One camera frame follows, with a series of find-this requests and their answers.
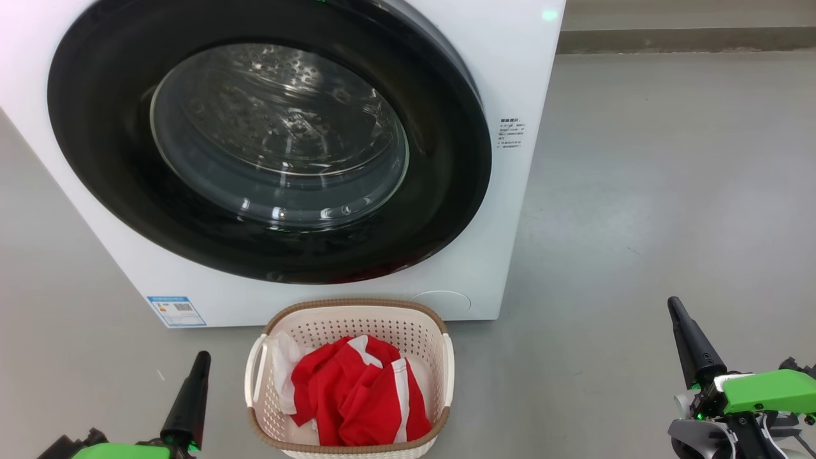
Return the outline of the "cream laundry basket brown rim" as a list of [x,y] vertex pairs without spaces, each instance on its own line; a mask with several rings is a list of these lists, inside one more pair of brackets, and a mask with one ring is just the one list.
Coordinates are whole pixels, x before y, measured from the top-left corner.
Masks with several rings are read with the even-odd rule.
[[[315,430],[297,426],[278,405],[269,348],[280,332],[310,349],[346,336],[371,336],[397,347],[410,361],[425,396],[431,431],[417,441],[399,444],[321,446]],[[454,388],[453,344],[434,311],[405,300],[350,298],[302,302],[278,313],[250,351],[244,395],[254,433],[293,459],[420,459],[451,414]]]

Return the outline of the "red and white garment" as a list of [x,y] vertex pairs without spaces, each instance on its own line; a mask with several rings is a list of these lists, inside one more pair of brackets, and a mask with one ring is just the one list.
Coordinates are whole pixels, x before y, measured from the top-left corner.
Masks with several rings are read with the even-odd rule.
[[399,444],[432,429],[410,361],[387,342],[346,336],[310,349],[280,332],[269,351],[280,409],[321,446]]

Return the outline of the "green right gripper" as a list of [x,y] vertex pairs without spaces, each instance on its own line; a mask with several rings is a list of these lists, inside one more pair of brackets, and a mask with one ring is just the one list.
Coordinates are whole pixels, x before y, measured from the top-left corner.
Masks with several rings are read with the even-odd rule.
[[816,378],[792,369],[727,373],[697,322],[677,296],[667,300],[686,388],[702,388],[692,398],[692,418],[724,418],[744,412],[781,411],[816,416]]

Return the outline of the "white front-load washing machine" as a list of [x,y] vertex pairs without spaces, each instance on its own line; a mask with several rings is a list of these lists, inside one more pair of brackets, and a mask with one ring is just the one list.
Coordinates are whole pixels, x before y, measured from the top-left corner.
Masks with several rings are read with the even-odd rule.
[[440,252],[380,278],[319,285],[244,278],[181,258],[85,188],[55,139],[47,91],[61,39],[96,1],[0,0],[0,109],[151,310],[147,296],[186,296],[207,323],[200,328],[257,326],[306,300],[410,300],[448,290],[472,303],[454,321],[498,318],[568,0],[384,0],[417,18],[463,64],[490,129],[492,173],[475,217]]

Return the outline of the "black glass washer door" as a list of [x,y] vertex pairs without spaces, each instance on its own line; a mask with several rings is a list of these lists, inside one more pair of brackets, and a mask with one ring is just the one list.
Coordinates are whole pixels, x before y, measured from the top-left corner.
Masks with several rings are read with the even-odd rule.
[[[390,102],[410,163],[387,203],[347,226],[284,231],[205,200],[167,166],[149,121],[157,85],[189,56],[237,43],[323,56]],[[492,173],[463,64],[384,0],[97,0],[61,39],[47,96],[61,153],[116,218],[181,258],[277,284],[376,279],[430,258],[475,217]]]

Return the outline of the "blue energy label sticker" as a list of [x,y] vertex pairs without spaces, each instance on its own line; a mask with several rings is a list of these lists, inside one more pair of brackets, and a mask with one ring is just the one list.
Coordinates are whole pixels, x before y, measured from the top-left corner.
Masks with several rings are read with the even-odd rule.
[[186,296],[147,296],[152,310],[167,328],[200,328],[207,323]]

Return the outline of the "round white filter cover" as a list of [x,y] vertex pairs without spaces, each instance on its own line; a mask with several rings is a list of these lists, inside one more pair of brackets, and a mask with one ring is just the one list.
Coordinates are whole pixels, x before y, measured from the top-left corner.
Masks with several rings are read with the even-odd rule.
[[411,297],[411,302],[432,309],[445,320],[456,320],[471,308],[471,300],[457,291],[435,290],[424,291]]

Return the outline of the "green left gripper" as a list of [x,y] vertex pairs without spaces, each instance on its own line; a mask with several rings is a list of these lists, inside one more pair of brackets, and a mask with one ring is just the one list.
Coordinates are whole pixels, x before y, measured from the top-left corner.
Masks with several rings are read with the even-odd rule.
[[202,448],[211,363],[209,352],[198,352],[161,429],[162,440],[100,442],[80,449],[70,459],[198,459],[190,450]]

